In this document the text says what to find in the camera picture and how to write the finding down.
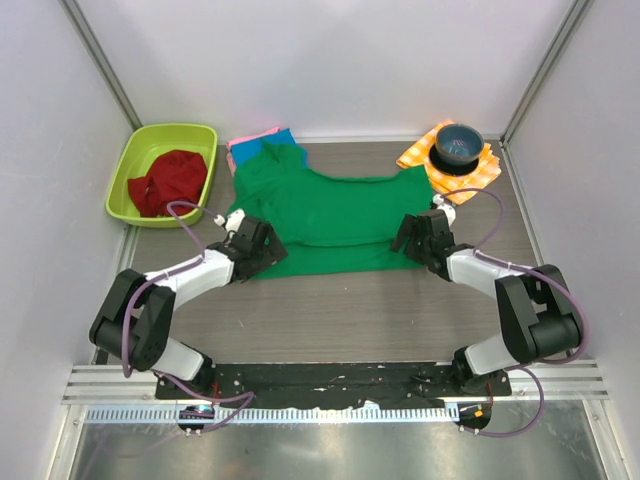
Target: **gray table surface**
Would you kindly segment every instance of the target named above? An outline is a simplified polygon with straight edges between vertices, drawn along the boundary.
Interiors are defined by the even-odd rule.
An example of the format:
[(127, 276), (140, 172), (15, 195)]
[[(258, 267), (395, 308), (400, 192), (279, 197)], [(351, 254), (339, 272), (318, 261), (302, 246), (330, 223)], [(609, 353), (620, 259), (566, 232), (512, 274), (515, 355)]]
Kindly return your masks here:
[[(406, 142), (303, 145), (312, 168), (336, 176), (392, 175)], [(499, 145), (493, 150), (501, 155)], [(235, 194), (217, 155), (208, 206), (225, 212)], [(509, 175), (488, 187), (506, 206), (502, 229), (483, 251), (518, 263), (534, 256)], [(458, 242), (474, 243), (498, 218), (495, 201), (477, 195), (457, 210)], [(221, 229), (206, 217), (194, 227), (205, 243)], [(142, 229), (133, 268), (151, 271), (195, 255), (181, 229)], [(174, 314), (173, 338), (217, 362), (450, 360), (453, 352), (499, 330), (495, 301), (426, 269), (254, 280), (212, 290)]]

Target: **folded towel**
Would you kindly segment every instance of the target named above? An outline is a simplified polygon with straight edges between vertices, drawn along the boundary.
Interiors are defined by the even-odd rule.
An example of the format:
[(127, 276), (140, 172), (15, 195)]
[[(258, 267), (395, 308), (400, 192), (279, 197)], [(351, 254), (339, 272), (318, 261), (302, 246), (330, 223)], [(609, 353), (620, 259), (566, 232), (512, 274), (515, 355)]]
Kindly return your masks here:
[(229, 140), (227, 142), (227, 165), (229, 165), (229, 171), (231, 171), (231, 176), (233, 177), (236, 174), (236, 162), (233, 160), (233, 155), (231, 155), (231, 147), (237, 145), (239, 143), (248, 142), (249, 140), (255, 140), (256, 138), (264, 137), (265, 135), (271, 135), (273, 133), (277, 133), (280, 131), (280, 127), (273, 127), (267, 130), (266, 132), (262, 132), (258, 135), (249, 135), (248, 137), (238, 137), (233, 140)]
[[(284, 130), (280, 130), (277, 133), (272, 133), (270, 135), (265, 135), (260, 138), (256, 138), (254, 140), (249, 140), (248, 142), (242, 142), (237, 145), (231, 146), (231, 155), (233, 155), (233, 161), (236, 164), (236, 167), (243, 165), (244, 163), (251, 160), (257, 154), (262, 151), (262, 145), (264, 142), (270, 145), (295, 145), (296, 141), (293, 139), (293, 135), (291, 135), (291, 130), (288, 128)], [(307, 166), (307, 152), (303, 151), (302, 162), (304, 166)]]
[[(493, 155), (491, 146), (488, 143), (484, 144), (484, 148), (478, 157), (478, 167), (468, 175), (462, 175), (459, 177), (453, 175), (447, 175), (441, 172), (431, 164), (429, 160), (429, 150), (436, 142), (436, 136), (438, 131), (445, 125), (449, 125), (453, 122), (447, 121), (439, 123), (429, 132), (427, 132), (420, 140), (414, 143), (407, 149), (402, 156), (396, 160), (401, 168), (410, 168), (418, 165), (424, 165), (431, 181), (431, 186), (438, 193), (449, 193), (453, 190), (460, 188), (475, 187), (485, 188), (491, 182), (493, 182), (502, 173), (500, 170), (500, 159)], [(456, 193), (447, 197), (455, 205), (461, 205), (470, 198), (472, 198), (477, 192), (463, 192)]]

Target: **cable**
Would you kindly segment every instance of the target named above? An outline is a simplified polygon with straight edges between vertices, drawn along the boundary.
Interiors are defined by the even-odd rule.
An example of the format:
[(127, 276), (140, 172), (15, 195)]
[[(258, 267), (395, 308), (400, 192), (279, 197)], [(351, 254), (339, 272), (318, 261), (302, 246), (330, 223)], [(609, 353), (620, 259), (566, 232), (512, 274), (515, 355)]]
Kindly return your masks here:
[(587, 348), (587, 345), (589, 344), (589, 339), (591, 337), (591, 328), (589, 326), (589, 322), (586, 320), (587, 316), (586, 316), (586, 313), (584, 312), (584, 309), (582, 308), (578, 300), (571, 294), (571, 292), (569, 292), (569, 290), (567, 290), (565, 287), (560, 285), (558, 282), (556, 282), (552, 278), (549, 278), (543, 273), (540, 273), (531, 268), (505, 262), (504, 260), (500, 260), (499, 258), (494, 258), (482, 252), (474, 252), (474, 255), (480, 260), (484, 260), (485, 262), (496, 265), (497, 267), (515, 270), (516, 272), (530, 275), (546, 283), (550, 287), (558, 290), (562, 294), (562, 296), (564, 296), (569, 301), (569, 303), (576, 310), (576, 312), (578, 312), (578, 318), (580, 319), (579, 321), (582, 324), (582, 339), (576, 351), (566, 358), (559, 358), (557, 360), (550, 360), (550, 359), (538, 360), (540, 363), (546, 363), (550, 365), (564, 365), (566, 363), (576, 360), (584, 353), (585, 349)]
[(480, 248), (480, 246), (484, 245), (485, 243), (487, 243), (487, 241), (489, 241), (498, 231), (498, 229), (502, 226), (502, 222), (504, 220), (504, 202), (502, 201), (502, 199), (495, 193), (493, 192), (489, 192), (487, 190), (483, 190), (481, 188), (475, 188), (475, 187), (468, 187), (468, 188), (461, 188), (459, 190), (453, 190), (451, 192), (448, 193), (444, 193), (442, 194), (443, 197), (448, 197), (450, 195), (455, 195), (456, 193), (462, 193), (462, 192), (478, 192), (478, 193), (484, 193), (486, 195), (489, 195), (491, 197), (493, 197), (496, 202), (498, 202), (498, 206), (500, 207), (500, 217), (498, 218), (498, 221), (496, 222), (495, 226), (491, 229), (491, 231), (485, 235), (478, 243), (476, 243), (476, 246), (473, 248), (473, 254), (474, 256), (476, 256), (477, 258), (479, 258), (480, 260), (484, 260), (485, 262), (491, 263), (493, 265), (496, 265), (498, 267), (501, 268), (506, 268), (506, 269), (511, 269), (511, 270), (515, 270), (516, 272), (520, 272), (520, 273), (524, 273), (527, 275), (530, 275), (544, 283), (546, 283), (547, 285), (549, 285), (552, 288), (555, 288), (556, 290), (558, 290), (566, 299), (569, 303), (571, 303), (571, 306), (573, 306), (573, 308), (576, 310), (576, 312), (578, 313), (578, 321), (580, 322), (580, 324), (582, 325), (582, 339), (580, 341), (580, 345), (578, 345), (578, 348), (576, 349), (575, 352), (573, 352), (573, 354), (565, 357), (565, 358), (561, 358), (561, 359), (557, 359), (557, 360), (551, 360), (551, 359), (542, 359), (539, 360), (540, 363), (546, 363), (546, 364), (550, 364), (550, 365), (564, 365), (566, 363), (570, 363), (574, 360), (576, 360), (577, 358), (579, 358), (584, 351), (587, 348), (587, 345), (589, 344), (589, 339), (591, 337), (591, 329), (589, 328), (589, 322), (587, 321), (587, 315), (584, 311), (584, 309), (582, 308), (582, 306), (578, 303), (578, 300), (571, 294), (571, 292), (569, 292), (569, 290), (567, 290), (565, 287), (563, 287), (562, 285), (560, 285), (558, 282), (556, 282), (555, 280), (553, 280), (552, 278), (549, 278), (548, 276), (533, 270), (532, 268), (528, 268), (525, 267), (524, 265), (518, 265), (518, 264), (514, 264), (514, 263), (510, 263), (510, 262), (505, 262), (504, 260), (500, 260), (499, 258), (495, 258), (492, 257), (490, 255), (487, 255), (486, 253), (482, 253), (480, 251), (478, 251), (478, 248)]
[(202, 429), (202, 433), (213, 432), (214, 430), (217, 430), (220, 427), (224, 427), (234, 417), (238, 416), (238, 414), (242, 410), (247, 408), (247, 406), (255, 398), (255, 394), (253, 392), (245, 392), (245, 393), (242, 393), (240, 395), (236, 395), (235, 397), (228, 397), (228, 398), (207, 397), (207, 396), (201, 395), (201, 394), (199, 394), (197, 392), (194, 392), (189, 387), (187, 387), (184, 383), (182, 383), (180, 380), (175, 378), (173, 375), (169, 375), (169, 374), (165, 373), (164, 374), (164, 378), (169, 380), (171, 383), (173, 383), (176, 387), (178, 387), (184, 393), (186, 393), (188, 395), (191, 395), (194, 398), (199, 398), (200, 400), (204, 400), (205, 402), (211, 402), (211, 403), (233, 403), (233, 402), (238, 402), (240, 400), (244, 400), (242, 405), (240, 405), (238, 408), (236, 408), (227, 418), (225, 418), (224, 420), (219, 421), (218, 423), (214, 423), (212, 425), (207, 425), (206, 427), (204, 427)]
[(496, 222), (495, 226), (491, 229), (491, 231), (476, 243), (475, 249), (477, 250), (482, 245), (487, 243), (498, 232), (498, 230), (500, 230), (500, 227), (502, 226), (502, 222), (504, 221), (504, 202), (497, 194), (490, 192), (488, 190), (483, 190), (482, 188), (475, 188), (475, 187), (461, 188), (459, 190), (453, 190), (451, 192), (442, 193), (440, 195), (444, 198), (447, 198), (450, 195), (455, 195), (456, 193), (464, 193), (464, 192), (478, 192), (478, 193), (484, 193), (486, 195), (489, 195), (493, 197), (496, 202), (498, 202), (498, 206), (500, 207), (500, 217), (498, 217), (498, 221)]
[[(167, 211), (171, 214), (171, 216), (173, 216), (173, 218), (175, 218), (175, 220), (178, 222), (178, 224), (189, 234), (189, 236), (191, 237), (193, 242), (198, 247), (200, 255), (193, 262), (191, 262), (191, 263), (189, 263), (187, 265), (183, 265), (182, 267), (175, 268), (173, 270), (170, 270), (170, 271), (168, 271), (166, 273), (162, 273), (160, 275), (157, 275), (157, 276), (147, 280), (140, 287), (138, 287), (136, 289), (136, 291), (133, 293), (133, 295), (129, 299), (129, 302), (127, 303), (127, 308), (125, 310), (124, 321), (123, 321), (123, 325), (122, 325), (122, 349), (121, 349), (122, 371), (123, 371), (124, 376), (126, 378), (129, 378), (131, 376), (131, 372), (132, 372), (131, 365), (129, 364), (129, 330), (130, 330), (130, 327), (131, 327), (131, 316), (133, 314), (133, 310), (135, 308), (136, 302), (138, 301), (140, 296), (144, 293), (144, 291), (147, 288), (149, 288), (151, 285), (153, 285), (155, 282), (157, 282), (159, 280), (162, 280), (163, 278), (170, 277), (172, 275), (176, 275), (178, 273), (186, 272), (187, 270), (190, 270), (191, 268), (197, 267), (198, 265), (200, 265), (204, 261), (204, 255), (205, 255), (204, 244), (202, 243), (202, 241), (200, 240), (198, 235), (191, 228), (189, 228), (189, 226), (180, 218), (179, 215), (176, 214), (175, 210), (173, 209), (173, 207), (179, 206), (179, 205), (188, 206), (188, 207), (192, 207), (192, 208), (199, 208), (202, 211), (204, 211), (205, 213), (207, 213), (208, 215), (210, 215), (214, 219), (214, 221), (216, 222), (217, 225), (223, 226), (225, 224), (224, 217), (212, 212), (211, 210), (208, 210), (208, 209), (206, 209), (204, 207), (201, 207), (199, 205), (195, 205), (193, 203), (185, 202), (185, 201), (182, 201), (182, 200), (176, 200), (174, 202), (170, 202), (169, 204), (167, 204)], [(164, 376), (166, 379), (168, 379), (170, 382), (172, 382), (174, 385), (176, 385), (178, 388), (180, 388), (187, 395), (191, 395), (194, 398), (199, 398), (199, 399), (205, 400), (207, 402), (211, 402), (211, 403), (230, 403), (230, 402), (236, 402), (236, 401), (239, 401), (239, 400), (245, 400), (244, 403), (242, 403), (242, 405), (240, 405), (240, 407), (238, 407), (227, 418), (225, 418), (224, 420), (222, 420), (221, 422), (218, 422), (216, 424), (208, 425), (207, 427), (205, 427), (203, 429), (203, 432), (212, 432), (212, 431), (217, 430), (218, 428), (226, 425), (231, 419), (233, 419), (243, 409), (245, 409), (247, 407), (247, 405), (249, 405), (249, 403), (251, 403), (251, 400), (253, 400), (253, 398), (255, 397), (253, 392), (246, 392), (246, 393), (243, 393), (242, 395), (238, 395), (238, 396), (230, 397), (230, 398), (209, 398), (209, 397), (205, 397), (203, 395), (200, 395), (200, 394), (190, 390), (186, 385), (184, 385), (180, 380), (178, 380), (177, 378), (175, 378), (172, 375), (169, 375), (169, 374), (166, 374), (166, 373), (160, 372), (160, 371), (156, 371), (156, 373), (158, 375)]]
[(493, 407), (493, 387), (491, 387), (491, 380), (487, 382), (487, 393), (489, 394), (489, 406), (487, 408)]
[(221, 215), (218, 215), (207, 208), (201, 207), (199, 205), (195, 205), (190, 202), (184, 202), (182, 200), (176, 200), (175, 202), (170, 202), (169, 204), (167, 204), (167, 211), (171, 214), (173, 218), (175, 218), (176, 222), (178, 222), (178, 224), (184, 229), (184, 231), (189, 234), (193, 242), (198, 247), (200, 256), (196, 258), (193, 262), (187, 265), (183, 265), (182, 267), (175, 268), (166, 273), (162, 273), (160, 275), (157, 275), (153, 278), (148, 279), (140, 287), (138, 287), (138, 289), (135, 292), (133, 292), (133, 295), (131, 295), (129, 302), (127, 303), (127, 308), (124, 312), (124, 321), (122, 323), (122, 342), (121, 342), (122, 346), (120, 349), (120, 358), (122, 359), (122, 372), (124, 373), (125, 378), (131, 377), (131, 372), (132, 372), (131, 365), (129, 365), (129, 330), (131, 328), (131, 316), (133, 314), (133, 310), (135, 309), (135, 305), (138, 299), (140, 298), (140, 296), (144, 293), (144, 291), (147, 288), (149, 288), (151, 285), (153, 285), (157, 281), (162, 280), (163, 278), (166, 278), (166, 277), (170, 277), (172, 275), (177, 275), (179, 273), (186, 272), (187, 270), (197, 267), (204, 261), (204, 245), (202, 241), (200, 240), (196, 232), (194, 232), (191, 228), (189, 228), (189, 226), (186, 223), (184, 223), (184, 220), (182, 220), (180, 216), (176, 214), (176, 212), (173, 209), (174, 206), (180, 206), (180, 205), (199, 208), (203, 212), (213, 217), (216, 224), (218, 224), (218, 221), (219, 221), (218, 219), (222, 217)]
[(527, 375), (529, 375), (533, 379), (533, 381), (536, 384), (536, 387), (538, 387), (538, 393), (540, 394), (540, 404), (538, 406), (538, 411), (536, 412), (534, 417), (524, 427), (522, 427), (522, 428), (520, 428), (518, 430), (514, 430), (513, 432), (505, 432), (505, 433), (484, 432), (482, 430), (474, 430), (473, 428), (462, 426), (462, 429), (464, 431), (469, 432), (469, 433), (473, 433), (474, 435), (480, 435), (480, 436), (483, 436), (483, 437), (511, 438), (511, 437), (515, 437), (517, 435), (522, 435), (523, 433), (528, 432), (529, 430), (531, 430), (535, 426), (536, 423), (538, 423), (538, 420), (540, 420), (540, 417), (542, 417), (542, 414), (544, 413), (544, 406), (545, 406), (544, 391), (542, 390), (542, 385), (540, 384), (540, 380), (538, 379), (538, 377), (535, 376), (535, 374), (531, 370), (529, 370), (526, 367), (520, 367), (520, 366), (519, 367), (512, 367), (512, 368), (509, 368), (507, 370), (522, 370), (523, 372), (525, 372)]

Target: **dark bowl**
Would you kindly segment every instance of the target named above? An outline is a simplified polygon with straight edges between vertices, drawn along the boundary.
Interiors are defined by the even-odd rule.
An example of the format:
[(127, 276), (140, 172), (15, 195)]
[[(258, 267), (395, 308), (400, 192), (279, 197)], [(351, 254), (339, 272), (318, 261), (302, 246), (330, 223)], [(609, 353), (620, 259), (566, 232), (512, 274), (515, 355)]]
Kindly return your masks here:
[(440, 158), (451, 165), (464, 166), (473, 162), (484, 147), (484, 140), (475, 129), (461, 124), (442, 127), (436, 135), (436, 150)]

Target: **reflective metal surface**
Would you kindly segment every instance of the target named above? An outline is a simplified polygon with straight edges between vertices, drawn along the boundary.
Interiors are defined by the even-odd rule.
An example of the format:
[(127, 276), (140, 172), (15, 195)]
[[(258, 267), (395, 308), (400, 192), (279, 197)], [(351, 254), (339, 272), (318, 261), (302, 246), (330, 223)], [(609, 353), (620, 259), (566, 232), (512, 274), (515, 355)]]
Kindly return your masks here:
[[(497, 404), (489, 427), (517, 429), (536, 409), (533, 401)], [(87, 425), (71, 478), (606, 478), (579, 401), (549, 402), (538, 426), (508, 440), (436, 423), (230, 426), (201, 438), (176, 431), (170, 425)], [(164, 443), (149, 450), (158, 441)]]

